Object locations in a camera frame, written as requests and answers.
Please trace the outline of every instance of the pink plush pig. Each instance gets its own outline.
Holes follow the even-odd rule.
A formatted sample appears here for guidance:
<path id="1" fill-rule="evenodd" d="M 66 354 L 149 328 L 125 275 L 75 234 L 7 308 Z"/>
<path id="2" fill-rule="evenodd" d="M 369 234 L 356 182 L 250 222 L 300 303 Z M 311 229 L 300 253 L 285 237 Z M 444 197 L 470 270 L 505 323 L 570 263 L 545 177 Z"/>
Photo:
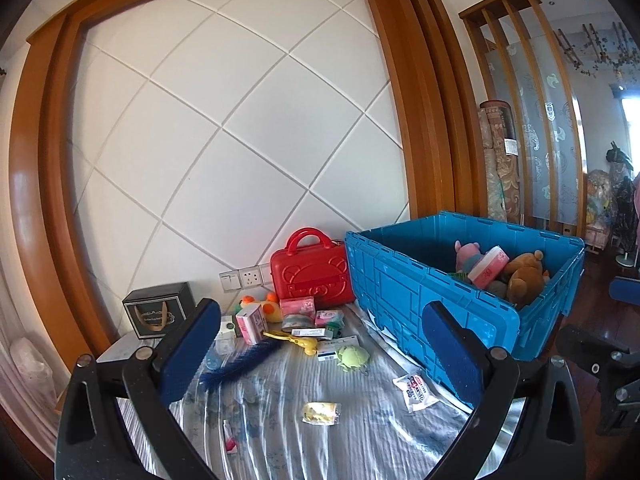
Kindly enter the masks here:
<path id="1" fill-rule="evenodd" d="M 482 260 L 482 254 L 480 254 L 480 244 L 460 244 L 460 240 L 456 240 L 454 245 L 456 249 L 456 272 L 471 272 L 480 260 Z"/>

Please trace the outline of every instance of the suitcase handle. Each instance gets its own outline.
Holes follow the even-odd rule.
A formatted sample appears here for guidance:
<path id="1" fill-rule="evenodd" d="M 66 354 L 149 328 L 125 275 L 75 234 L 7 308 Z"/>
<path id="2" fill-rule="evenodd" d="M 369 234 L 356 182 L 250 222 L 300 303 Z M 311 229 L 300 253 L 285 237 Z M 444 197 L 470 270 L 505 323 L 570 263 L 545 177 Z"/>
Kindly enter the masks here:
<path id="1" fill-rule="evenodd" d="M 293 233 L 289 240 L 287 240 L 287 256 L 293 256 L 298 251 L 298 244 L 300 240 L 306 236 L 315 236 L 318 237 L 322 245 L 324 245 L 325 249 L 331 249 L 334 246 L 334 243 L 331 241 L 326 234 L 324 234 L 321 230 L 315 229 L 313 227 L 303 227 L 302 229 L 298 229 L 295 233 Z"/>

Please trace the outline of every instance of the window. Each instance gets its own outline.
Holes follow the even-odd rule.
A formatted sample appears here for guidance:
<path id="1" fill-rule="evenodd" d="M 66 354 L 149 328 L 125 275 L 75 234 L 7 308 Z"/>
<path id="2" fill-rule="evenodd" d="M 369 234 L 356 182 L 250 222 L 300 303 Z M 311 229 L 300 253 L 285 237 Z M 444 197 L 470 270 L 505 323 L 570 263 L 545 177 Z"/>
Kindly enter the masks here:
<path id="1" fill-rule="evenodd" d="M 634 172 L 640 170 L 640 97 L 622 99 L 622 107 L 625 111 L 626 124 L 629 131 L 629 147 L 631 148 L 631 163 Z"/>

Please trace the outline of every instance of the blue gripper pad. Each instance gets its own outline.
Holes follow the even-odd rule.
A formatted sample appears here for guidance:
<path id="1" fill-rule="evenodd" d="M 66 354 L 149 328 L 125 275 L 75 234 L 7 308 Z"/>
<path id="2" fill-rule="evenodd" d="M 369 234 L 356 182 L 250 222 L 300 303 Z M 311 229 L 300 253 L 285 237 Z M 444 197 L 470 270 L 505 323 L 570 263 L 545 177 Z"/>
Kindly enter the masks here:
<path id="1" fill-rule="evenodd" d="M 609 285 L 612 300 L 640 305 L 640 280 L 618 276 Z"/>
<path id="2" fill-rule="evenodd" d="M 220 330 L 220 306 L 203 298 L 196 310 L 156 347 L 153 368 L 165 406 L 180 400 Z"/>
<path id="3" fill-rule="evenodd" d="M 422 332 L 442 364 L 460 400 L 478 406 L 490 370 L 486 347 L 464 329 L 439 301 L 422 311 Z"/>

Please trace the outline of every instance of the diamond tile pattern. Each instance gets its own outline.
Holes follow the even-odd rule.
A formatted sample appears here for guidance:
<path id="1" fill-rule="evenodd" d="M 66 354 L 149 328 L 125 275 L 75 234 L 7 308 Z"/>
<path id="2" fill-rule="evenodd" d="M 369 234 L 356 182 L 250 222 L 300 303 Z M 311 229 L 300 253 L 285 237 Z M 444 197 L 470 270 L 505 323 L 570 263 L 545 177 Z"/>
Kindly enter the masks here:
<path id="1" fill-rule="evenodd" d="M 188 281 L 226 309 L 218 274 L 296 229 L 408 215 L 366 0 L 153 0 L 88 31 L 72 92 L 76 221 L 120 334 L 134 288 Z"/>

